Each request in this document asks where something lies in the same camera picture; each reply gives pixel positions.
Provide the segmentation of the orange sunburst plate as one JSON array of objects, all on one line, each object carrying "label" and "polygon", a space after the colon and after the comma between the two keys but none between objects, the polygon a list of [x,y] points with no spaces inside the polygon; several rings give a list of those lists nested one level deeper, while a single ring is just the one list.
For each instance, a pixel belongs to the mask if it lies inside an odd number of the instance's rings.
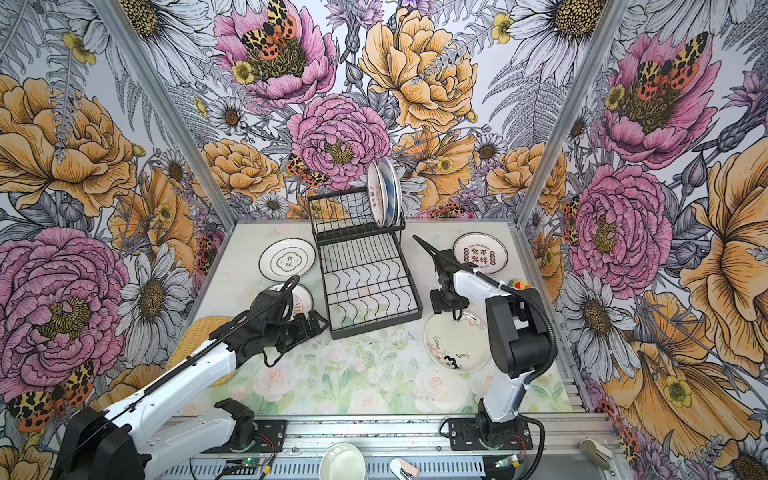
[{"label": "orange sunburst plate", "polygon": [[379,228],[384,228],[387,225],[387,191],[384,178],[375,162],[368,165],[367,190],[373,219]]},{"label": "orange sunburst plate", "polygon": [[292,315],[308,314],[314,306],[310,291],[301,284],[297,284],[292,290],[293,311]]}]

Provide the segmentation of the cream floral oval plate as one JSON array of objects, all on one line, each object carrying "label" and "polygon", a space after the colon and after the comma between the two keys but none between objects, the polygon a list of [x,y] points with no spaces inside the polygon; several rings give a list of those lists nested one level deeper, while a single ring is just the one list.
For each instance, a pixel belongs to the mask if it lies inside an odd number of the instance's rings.
[{"label": "cream floral oval plate", "polygon": [[458,320],[452,313],[433,315],[425,324],[423,340],[428,356],[454,373],[480,370],[491,358],[487,325],[470,313]]}]

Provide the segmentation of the red character white plate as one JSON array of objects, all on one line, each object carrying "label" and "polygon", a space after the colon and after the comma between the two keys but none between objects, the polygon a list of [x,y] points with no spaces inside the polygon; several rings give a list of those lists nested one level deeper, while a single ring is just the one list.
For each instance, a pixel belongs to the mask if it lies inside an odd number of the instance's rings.
[{"label": "red character white plate", "polygon": [[472,263],[486,274],[500,272],[509,260],[503,243],[481,232],[469,232],[458,237],[453,244],[453,253],[461,263]]}]

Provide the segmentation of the blue white striped plate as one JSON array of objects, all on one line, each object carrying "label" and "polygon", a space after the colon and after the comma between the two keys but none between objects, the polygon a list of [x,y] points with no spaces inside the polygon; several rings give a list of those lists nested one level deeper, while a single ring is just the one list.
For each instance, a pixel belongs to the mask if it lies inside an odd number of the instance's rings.
[{"label": "blue white striped plate", "polygon": [[381,165],[387,186],[390,225],[395,226],[401,217],[401,187],[393,163],[389,159],[383,159]]}]

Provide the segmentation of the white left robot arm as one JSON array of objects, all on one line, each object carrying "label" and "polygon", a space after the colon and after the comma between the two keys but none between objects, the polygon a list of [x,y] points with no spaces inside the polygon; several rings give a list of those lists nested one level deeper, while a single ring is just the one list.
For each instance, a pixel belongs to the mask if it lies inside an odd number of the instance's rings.
[{"label": "white left robot arm", "polygon": [[249,309],[217,327],[199,347],[147,386],[101,411],[90,407],[68,423],[53,468],[55,479],[155,479],[218,447],[242,450],[258,433],[254,412],[225,399],[173,427],[167,421],[200,392],[273,348],[284,355],[322,334],[317,311],[295,313],[298,276],[260,292]]}]

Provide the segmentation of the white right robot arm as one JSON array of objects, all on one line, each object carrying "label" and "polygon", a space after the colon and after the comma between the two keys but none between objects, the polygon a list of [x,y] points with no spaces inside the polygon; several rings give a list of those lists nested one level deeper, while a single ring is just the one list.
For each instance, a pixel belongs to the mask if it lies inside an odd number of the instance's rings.
[{"label": "white right robot arm", "polygon": [[534,419],[521,411],[535,379],[557,356],[557,338],[538,290],[514,289],[460,262],[420,236],[415,241],[431,257],[438,286],[430,293],[433,316],[425,327],[427,351],[449,370],[474,371],[486,364],[495,370],[478,400],[473,420],[449,420],[454,450],[473,447],[530,449]]}]

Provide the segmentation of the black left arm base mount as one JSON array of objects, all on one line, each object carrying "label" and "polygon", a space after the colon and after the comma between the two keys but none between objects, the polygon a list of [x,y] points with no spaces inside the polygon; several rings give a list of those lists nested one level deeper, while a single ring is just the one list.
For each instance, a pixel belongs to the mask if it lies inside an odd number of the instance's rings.
[{"label": "black left arm base mount", "polygon": [[288,422],[283,419],[256,418],[254,412],[234,399],[224,399],[214,408],[226,412],[235,421],[229,440],[205,453],[281,453]]}]

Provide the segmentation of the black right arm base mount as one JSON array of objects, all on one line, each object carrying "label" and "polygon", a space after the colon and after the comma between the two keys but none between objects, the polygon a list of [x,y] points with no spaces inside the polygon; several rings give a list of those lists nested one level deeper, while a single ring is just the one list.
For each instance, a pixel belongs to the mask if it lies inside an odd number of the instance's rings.
[{"label": "black right arm base mount", "polygon": [[473,418],[445,419],[438,433],[449,441],[452,451],[523,451],[533,448],[528,423],[520,417],[496,423],[484,414]]}]

